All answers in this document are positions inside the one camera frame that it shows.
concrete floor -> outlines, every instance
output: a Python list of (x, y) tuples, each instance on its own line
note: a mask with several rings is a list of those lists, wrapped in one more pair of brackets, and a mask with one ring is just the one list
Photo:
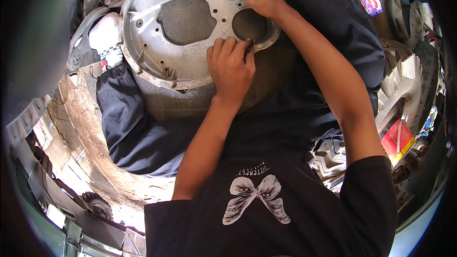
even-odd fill
[[(385, 0), (381, 0), (381, 3), (386, 6)], [(380, 37), (394, 39), (386, 12), (378, 14), (372, 20)], [(241, 111), (278, 88), (288, 75), (296, 55), (296, 49), (284, 34), (273, 46), (256, 53), (257, 72)], [(98, 67), (100, 66), (96, 65), (92, 68), (93, 73), (96, 73)], [(92, 179), (88, 185), (111, 203), (115, 221), (124, 220), (127, 226), (136, 226), (142, 230), (142, 205), (170, 199), (174, 179), (145, 179), (129, 174), (112, 163), (101, 131), (101, 113), (95, 102), (96, 79), (90, 75), (90, 69), (80, 71), (78, 77), (77, 86), (66, 81), (61, 84), (66, 102), (63, 106), (58, 104), (55, 107), (64, 108), (62, 111), (68, 113), (69, 123), (66, 126), (61, 125), (61, 129), (58, 127), (59, 132), (67, 131), (64, 128), (71, 129), (79, 138), (82, 146), (72, 149), (72, 157), (79, 157), (83, 150), (85, 154), (82, 162), (75, 165), (82, 168)], [(157, 119), (204, 115), (216, 91), (214, 85), (210, 84), (187, 94), (180, 94), (157, 88), (139, 77), (136, 77), (136, 80), (145, 95), (148, 111)]]

wire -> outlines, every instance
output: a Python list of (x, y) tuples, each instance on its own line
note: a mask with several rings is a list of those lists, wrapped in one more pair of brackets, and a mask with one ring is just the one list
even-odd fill
[(92, 66), (89, 67), (89, 74), (90, 74), (90, 76), (93, 77), (94, 79), (97, 79), (96, 77), (94, 77), (94, 71), (92, 70), (92, 67), (93, 67), (93, 66), (94, 66), (94, 65), (92, 65)]
[(65, 82), (67, 84), (67, 99), (64, 101), (64, 96), (62, 95), (62, 91), (60, 90), (60, 85), (59, 85), (58, 89), (59, 89), (60, 98), (62, 99), (62, 103), (60, 104), (60, 103), (58, 103), (57, 101), (54, 100), (55, 104), (64, 105), (68, 101), (68, 78), (67, 78), (67, 76), (65, 76)]

metal plate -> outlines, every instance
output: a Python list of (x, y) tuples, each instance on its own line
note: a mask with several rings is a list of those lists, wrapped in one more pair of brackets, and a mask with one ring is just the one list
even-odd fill
[[(208, 71), (206, 49), (217, 38), (235, 36), (232, 20), (240, 10), (249, 7), (243, 0), (205, 0), (217, 21), (211, 34), (204, 40), (177, 45), (165, 37), (157, 21), (164, 4), (171, 1), (124, 1), (120, 28), (123, 54), (140, 77), (158, 87), (184, 90), (207, 85), (213, 80)], [(255, 50), (265, 49), (277, 40), (281, 30), (270, 20), (269, 24), (272, 28)]]

man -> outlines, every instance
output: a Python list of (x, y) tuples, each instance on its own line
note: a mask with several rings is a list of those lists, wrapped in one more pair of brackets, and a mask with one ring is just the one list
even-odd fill
[[(125, 67), (109, 70), (98, 82), (110, 155), (132, 172), (150, 167), (146, 145), (154, 150), (151, 156), (172, 160), (155, 165), (155, 173), (177, 168), (177, 145), (188, 141), (175, 144), (172, 155), (161, 144), (164, 137), (199, 125), (177, 170), (172, 200), (145, 206), (148, 256), (388, 255), (397, 206), (390, 162), (374, 124), (383, 56), (368, 16), (356, 0), (244, 1), (274, 20), (304, 59), (282, 89), (246, 113), (237, 115), (254, 77), (254, 54), (244, 62), (248, 42), (233, 37), (208, 49), (217, 93), (201, 124), (142, 122), (138, 102), (108, 109), (101, 91), (106, 85), (130, 88), (140, 99)], [(107, 131), (107, 118), (119, 121), (121, 130)], [(338, 198), (307, 162), (316, 140), (338, 139), (340, 131), (347, 170)], [(136, 139), (143, 146), (122, 151), (131, 133), (141, 136)]]

